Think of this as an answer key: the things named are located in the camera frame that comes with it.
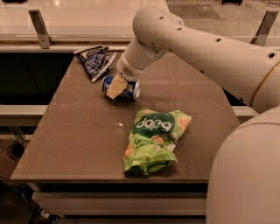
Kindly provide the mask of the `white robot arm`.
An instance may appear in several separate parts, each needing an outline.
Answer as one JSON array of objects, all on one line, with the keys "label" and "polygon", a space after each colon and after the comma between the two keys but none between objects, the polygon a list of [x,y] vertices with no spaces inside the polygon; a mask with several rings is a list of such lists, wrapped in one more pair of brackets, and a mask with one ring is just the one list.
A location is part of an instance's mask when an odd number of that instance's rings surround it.
[{"label": "white robot arm", "polygon": [[251,107],[257,115],[226,138],[213,161],[206,224],[280,224],[280,52],[187,28],[152,6],[136,13],[132,28],[108,96],[172,52]]}]

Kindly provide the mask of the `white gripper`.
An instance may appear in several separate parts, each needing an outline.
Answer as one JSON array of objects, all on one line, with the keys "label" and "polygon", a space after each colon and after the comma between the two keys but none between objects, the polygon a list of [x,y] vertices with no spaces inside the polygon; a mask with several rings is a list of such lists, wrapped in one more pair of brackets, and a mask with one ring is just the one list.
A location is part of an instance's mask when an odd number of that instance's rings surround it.
[{"label": "white gripper", "polygon": [[119,74],[108,76],[106,84],[108,85],[106,96],[114,100],[127,87],[127,82],[137,82],[144,73],[143,70],[133,67],[126,59],[123,52],[116,63],[116,69]]}]

